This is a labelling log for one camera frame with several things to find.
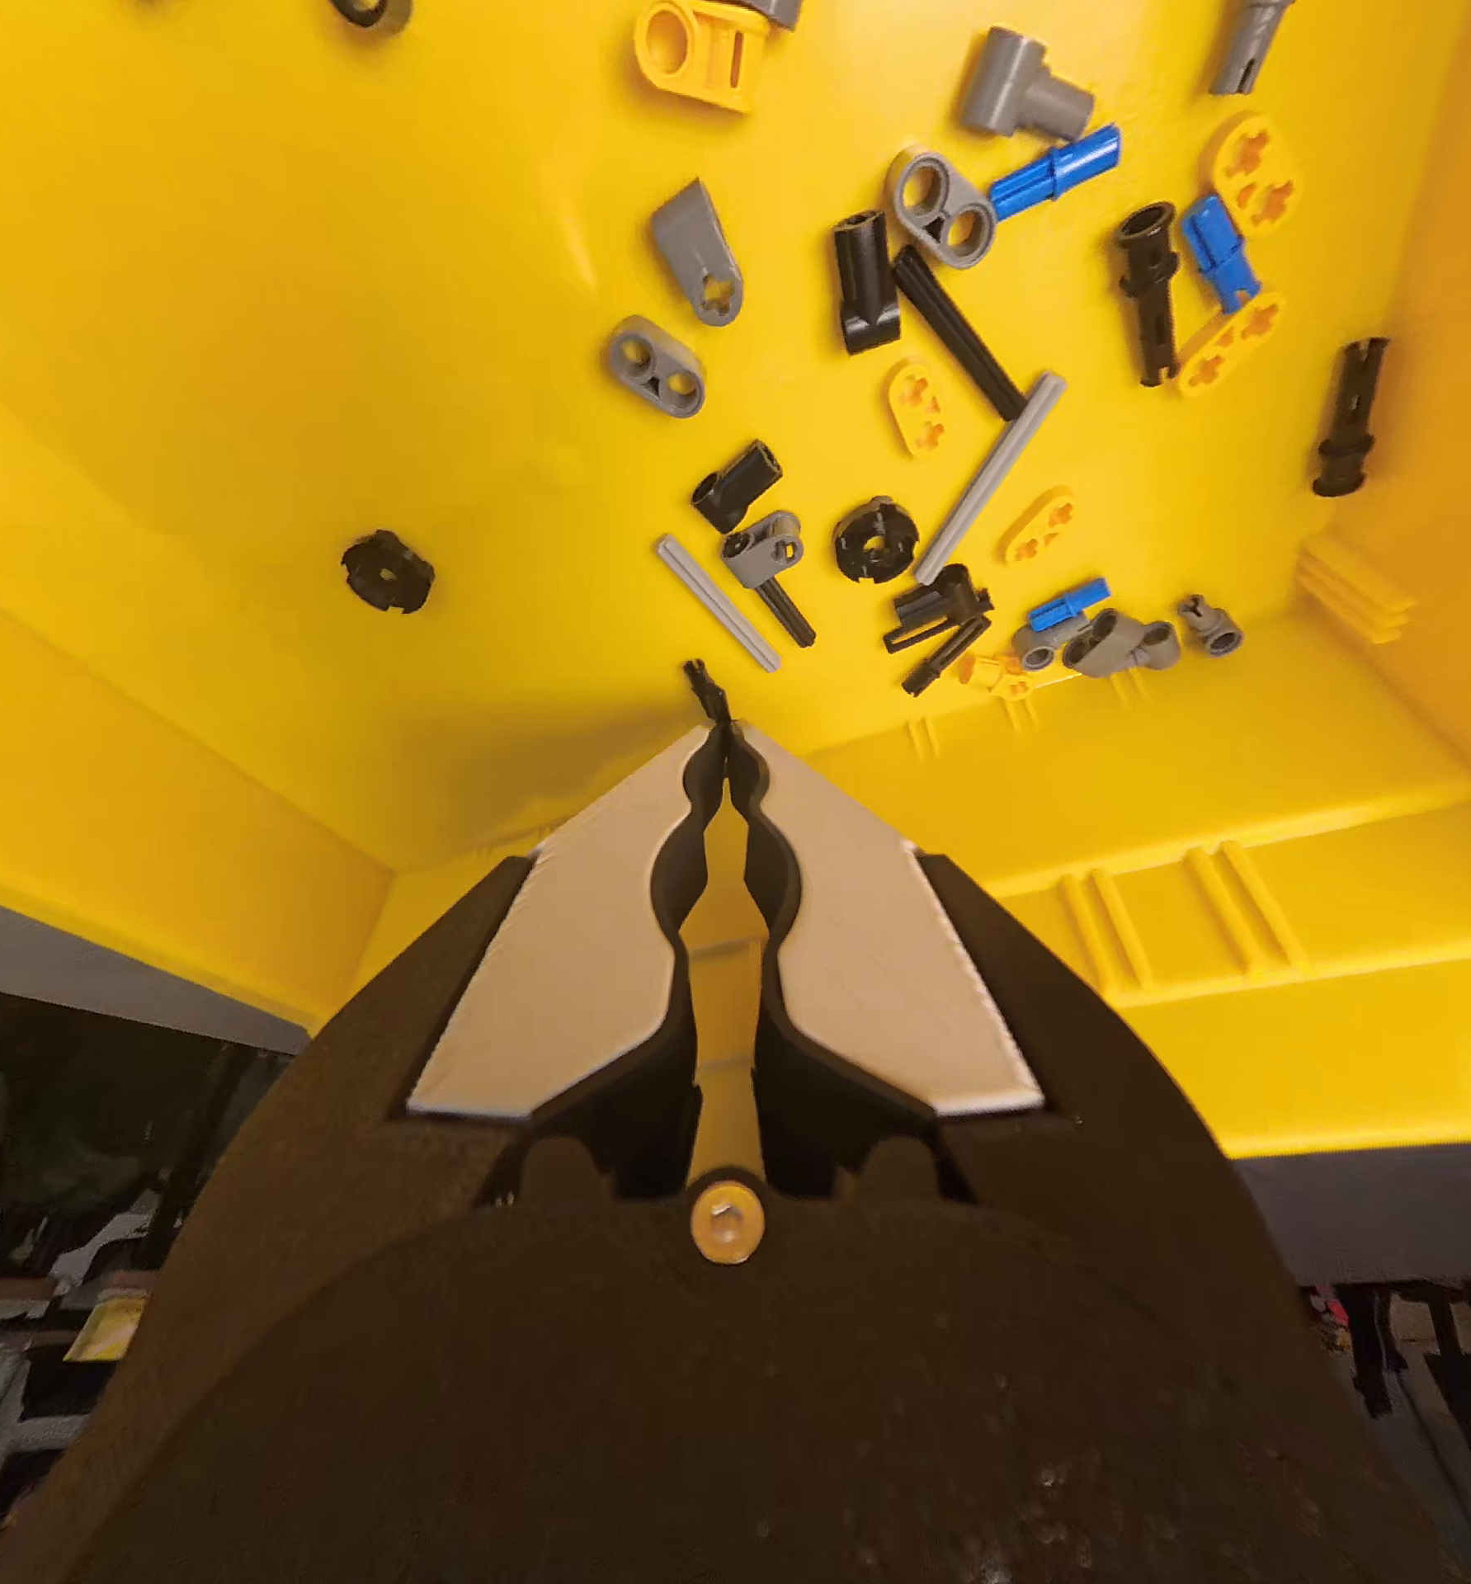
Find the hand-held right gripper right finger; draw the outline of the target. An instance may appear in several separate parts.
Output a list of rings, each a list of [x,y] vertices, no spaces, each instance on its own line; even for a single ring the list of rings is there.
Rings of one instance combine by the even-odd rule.
[[[779,1031],[937,1120],[1038,1110],[923,849],[755,725],[731,729],[730,793]]]

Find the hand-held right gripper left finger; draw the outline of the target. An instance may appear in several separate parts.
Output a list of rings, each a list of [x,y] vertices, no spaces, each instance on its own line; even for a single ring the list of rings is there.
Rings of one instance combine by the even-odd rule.
[[[529,1122],[665,1027],[725,762],[727,730],[704,724],[533,848],[412,1114]]]

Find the yellow parts bin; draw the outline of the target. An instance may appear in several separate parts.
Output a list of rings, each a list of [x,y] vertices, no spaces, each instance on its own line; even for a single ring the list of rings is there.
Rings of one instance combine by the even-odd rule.
[[[314,1031],[496,859],[737,714],[958,859],[1167,1064],[1240,1158],[1471,1145],[1471,3],[801,3],[750,104],[647,81],[651,3],[0,3],[0,906]],[[976,188],[1051,143],[962,127],[989,28],[1047,45],[1122,159],[932,272],[1014,386],[1065,379],[957,548],[991,627],[886,648],[841,573],[883,495],[923,548],[1003,419],[908,301],[849,353],[832,230],[907,147]],[[1279,324],[1141,386],[1119,222],[1176,209],[1178,355],[1224,317],[1182,213],[1263,119],[1296,202],[1248,236]],[[744,302],[651,236],[704,180]],[[605,342],[705,368],[655,411]],[[1386,338],[1366,485],[1320,498],[1345,345]],[[944,434],[911,453],[915,367]],[[799,646],[722,564],[705,475],[771,446]],[[348,590],[389,527],[416,615]],[[779,651],[659,560],[673,533]],[[1022,676],[1036,607],[1182,660]]]

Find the black round connector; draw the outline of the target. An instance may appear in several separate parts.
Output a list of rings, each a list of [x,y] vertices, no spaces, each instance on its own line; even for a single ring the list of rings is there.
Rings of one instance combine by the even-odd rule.
[[[377,613],[416,615],[433,590],[435,566],[399,533],[375,527],[342,555],[348,590]]]

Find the pile of pins and connectors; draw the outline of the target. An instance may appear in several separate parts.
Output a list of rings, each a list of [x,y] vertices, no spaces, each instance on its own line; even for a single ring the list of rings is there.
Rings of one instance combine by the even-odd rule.
[[[1226,58],[1209,87],[1216,97],[1257,90],[1261,69],[1289,8],[1291,3],[1240,3]],[[792,28],[799,9],[801,3],[653,3],[638,23],[638,58],[647,81],[661,90],[744,111],[750,104],[744,64],[759,58],[755,45],[766,36],[766,23]],[[904,680],[908,697],[925,694],[991,627],[989,593],[973,585],[968,566],[954,556],[1068,387],[1060,375],[1043,371],[1030,392],[1022,392],[929,262],[970,269],[989,256],[1001,222],[1114,170],[1122,159],[1122,131],[1114,123],[1088,131],[1094,111],[1092,93],[1049,69],[1038,36],[989,28],[962,99],[962,127],[999,137],[1030,131],[1051,145],[989,189],[976,188],[944,152],[907,147],[886,177],[895,226],[907,236],[895,259],[887,252],[883,209],[857,210],[832,230],[845,351],[863,353],[895,342],[902,301],[908,301],[1003,419],[993,452],[923,548],[923,560],[917,560],[915,520],[883,495],[851,511],[837,527],[836,555],[845,578],[891,584],[907,569],[915,573],[915,585],[895,602],[902,626],[886,636],[886,648],[904,651],[944,636],[944,643]],[[1209,333],[1191,342],[1186,358],[1178,355],[1170,297],[1170,280],[1182,265],[1174,246],[1176,209],[1141,205],[1114,230],[1122,259],[1119,291],[1135,305],[1141,386],[1162,387],[1182,379],[1183,390],[1209,387],[1237,367],[1245,349],[1261,345],[1275,329],[1282,297],[1261,284],[1248,236],[1279,230],[1296,202],[1294,173],[1282,160],[1283,151],[1263,119],[1237,120],[1216,145],[1212,193],[1182,213],[1191,264],[1224,308]],[[704,180],[692,180],[651,217],[651,236],[705,326],[727,326],[739,317],[742,272]],[[1348,498],[1366,485],[1386,349],[1386,338],[1345,345],[1335,419],[1318,442],[1314,491],[1320,498]],[[605,367],[612,379],[665,416],[690,419],[705,405],[705,368],[698,355],[640,314],[620,318],[611,333]],[[927,453],[944,427],[925,376],[915,367],[902,367],[887,399],[908,452]],[[814,646],[814,626],[779,580],[804,560],[795,515],[771,511],[744,526],[779,478],[783,465],[771,446],[752,440],[727,467],[705,475],[690,504],[722,536],[727,573],[770,607],[799,646]],[[655,555],[763,673],[783,668],[779,651],[673,533],[659,537]],[[1105,599],[1110,588],[1097,580],[1036,607],[1018,643],[1022,676],[1047,671],[1060,651],[1077,676],[1114,676],[1135,665],[1156,671],[1182,660],[1182,639],[1167,622],[1138,626],[1114,609],[1088,615],[1092,605]]]

